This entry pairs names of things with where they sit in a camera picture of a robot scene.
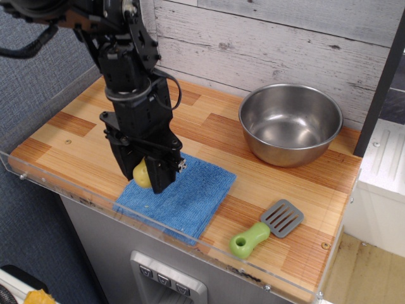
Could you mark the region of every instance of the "spatula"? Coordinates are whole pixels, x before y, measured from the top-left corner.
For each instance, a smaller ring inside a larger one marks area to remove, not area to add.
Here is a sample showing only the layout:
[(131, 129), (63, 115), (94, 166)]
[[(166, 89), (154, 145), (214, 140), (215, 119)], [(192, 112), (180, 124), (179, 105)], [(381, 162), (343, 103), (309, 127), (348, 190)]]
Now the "spatula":
[(260, 216), (260, 221), (249, 230), (234, 236), (229, 247), (231, 252), (239, 258), (247, 258), (257, 244), (270, 236), (270, 231), (278, 237), (284, 238), (304, 219), (304, 214), (286, 199), (281, 199)]

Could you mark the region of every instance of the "white wood panel wall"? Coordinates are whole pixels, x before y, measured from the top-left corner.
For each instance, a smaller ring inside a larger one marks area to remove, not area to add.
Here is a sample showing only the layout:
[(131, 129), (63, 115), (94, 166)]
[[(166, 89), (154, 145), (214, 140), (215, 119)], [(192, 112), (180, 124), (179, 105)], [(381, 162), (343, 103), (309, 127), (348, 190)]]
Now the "white wood panel wall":
[[(338, 102), (346, 126), (361, 129), (405, 1), (342, 0), (328, 4), (334, 9), (321, 1), (313, 6), (303, 1), (302, 7), (291, 0), (244, 1), (154, 0), (156, 27), (153, 20), (146, 24), (157, 30), (161, 67), (180, 79), (239, 96), (266, 84), (312, 86)], [(279, 15), (290, 20), (286, 24), (273, 16), (272, 9), (282, 3), (285, 10)], [(251, 4), (262, 20), (242, 8)], [(350, 29), (358, 30), (359, 38)], [(370, 37), (373, 43), (363, 42)]]

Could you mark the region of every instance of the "stainless steel bowl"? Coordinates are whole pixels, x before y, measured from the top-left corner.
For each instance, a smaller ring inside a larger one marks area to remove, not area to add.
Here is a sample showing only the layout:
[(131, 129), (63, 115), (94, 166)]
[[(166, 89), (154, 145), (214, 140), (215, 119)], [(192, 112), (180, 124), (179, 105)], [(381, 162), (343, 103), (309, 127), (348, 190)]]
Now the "stainless steel bowl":
[(332, 98), (297, 84), (268, 85), (250, 93), (240, 105), (239, 120), (251, 151), (279, 167), (316, 160), (343, 124)]

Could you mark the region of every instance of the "blue towel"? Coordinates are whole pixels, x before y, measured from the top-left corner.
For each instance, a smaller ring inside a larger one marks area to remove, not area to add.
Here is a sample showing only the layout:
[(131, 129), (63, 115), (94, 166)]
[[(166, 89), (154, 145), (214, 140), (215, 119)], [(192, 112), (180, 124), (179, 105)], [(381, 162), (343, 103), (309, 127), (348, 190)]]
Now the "blue towel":
[[(116, 202), (198, 239), (227, 195), (236, 175), (191, 155), (182, 153), (182, 157), (186, 159), (187, 168), (177, 174), (176, 181), (161, 194), (154, 194), (151, 188), (143, 189), (131, 180)], [(134, 213), (119, 206), (115, 206), (114, 210), (137, 218)], [(196, 243), (168, 229), (165, 232), (185, 243)]]

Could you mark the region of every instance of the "wooden countertop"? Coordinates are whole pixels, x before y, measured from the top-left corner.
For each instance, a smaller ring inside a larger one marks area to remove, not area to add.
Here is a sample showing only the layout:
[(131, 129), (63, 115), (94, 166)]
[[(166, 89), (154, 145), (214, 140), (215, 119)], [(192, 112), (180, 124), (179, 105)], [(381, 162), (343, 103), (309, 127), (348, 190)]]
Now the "wooden countertop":
[[(328, 151), (309, 165), (274, 167), (257, 159), (245, 143), (238, 119), (242, 98), (180, 83), (183, 100), (174, 111), (171, 129), (183, 142), (182, 151), (237, 175), (201, 241), (229, 253), (230, 238), (250, 228), (265, 210), (282, 198), (305, 215), (302, 224), (286, 238), (271, 235), (256, 247), (247, 261), (258, 269), (244, 266), (209, 246), (196, 246), (210, 259), (218, 259), (235, 269), (247, 267), (249, 273), (243, 275), (247, 279), (271, 284), (276, 287), (274, 290), (297, 301), (311, 301), (297, 290), (318, 291), (330, 255), (330, 249), (323, 249), (321, 244), (333, 244), (337, 237), (361, 163), (360, 158), (352, 155), (359, 132), (343, 128)], [(170, 90), (171, 99), (176, 100), (177, 88), (171, 82)], [(53, 189), (56, 187), (57, 191), (63, 190), (62, 193), (80, 200), (85, 198), (86, 203), (108, 212), (111, 201), (128, 184), (104, 138), (104, 124), (99, 120), (102, 111), (112, 110), (104, 95), (104, 80), (99, 79), (17, 147), (11, 154), (16, 159), (10, 158), (9, 163), (19, 172), (28, 172), (33, 180), (46, 181), (54, 185)], [(88, 197), (86, 190), (95, 195)], [(277, 276), (298, 287), (291, 289)]]

